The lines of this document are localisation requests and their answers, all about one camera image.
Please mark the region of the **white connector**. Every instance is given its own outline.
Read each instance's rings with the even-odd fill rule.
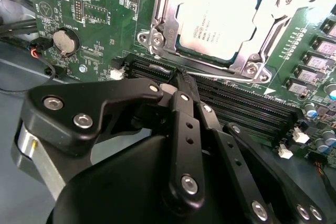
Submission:
[[[278,150],[279,156],[281,158],[290,159],[293,156],[293,152],[288,150],[284,144],[280,144],[279,150]]]
[[[304,134],[299,128],[295,127],[293,132],[293,140],[300,144],[305,144],[309,140],[309,136]]]

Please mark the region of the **silver cylinder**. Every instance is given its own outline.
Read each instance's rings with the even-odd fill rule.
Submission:
[[[322,138],[318,138],[315,140],[315,146],[318,152],[324,153],[326,150],[329,149],[329,146],[327,146]]]
[[[332,130],[324,131],[322,133],[323,140],[328,146],[333,146],[336,144],[335,132]]]

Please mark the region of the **motherboard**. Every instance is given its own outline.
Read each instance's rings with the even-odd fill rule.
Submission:
[[[255,107],[268,121],[301,109],[305,127],[293,123],[290,139],[270,143],[274,125],[254,137],[280,156],[316,153],[336,168],[336,0],[33,1],[39,35],[54,43],[44,56],[68,76],[159,82],[183,66],[205,80],[203,100],[225,92],[213,82],[244,92],[235,94],[242,101],[245,93],[263,99]],[[260,109],[271,103],[271,112]]]

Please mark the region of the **capacitor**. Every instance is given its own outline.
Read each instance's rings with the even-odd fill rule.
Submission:
[[[317,111],[312,102],[305,104],[304,107],[307,117],[314,118],[315,116],[317,116]]]
[[[324,87],[324,91],[331,100],[336,100],[336,83],[328,84]]]
[[[333,146],[336,143],[335,132],[332,130],[324,131],[322,137],[328,146]]]
[[[329,149],[329,146],[327,146],[322,138],[318,138],[315,140],[315,146],[318,152],[324,153]]]

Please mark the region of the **integrated circuit chip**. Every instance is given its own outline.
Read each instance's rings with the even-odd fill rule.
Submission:
[[[290,79],[287,83],[287,89],[290,92],[296,93],[296,94],[302,94],[306,90],[307,86],[303,83],[299,83],[299,81]]]
[[[313,48],[324,55],[336,55],[336,43],[326,38],[317,38]]]
[[[258,0],[220,0],[220,4],[218,0],[186,1],[177,16],[183,23],[181,46],[223,60],[232,59],[255,31],[252,19],[257,4]]]

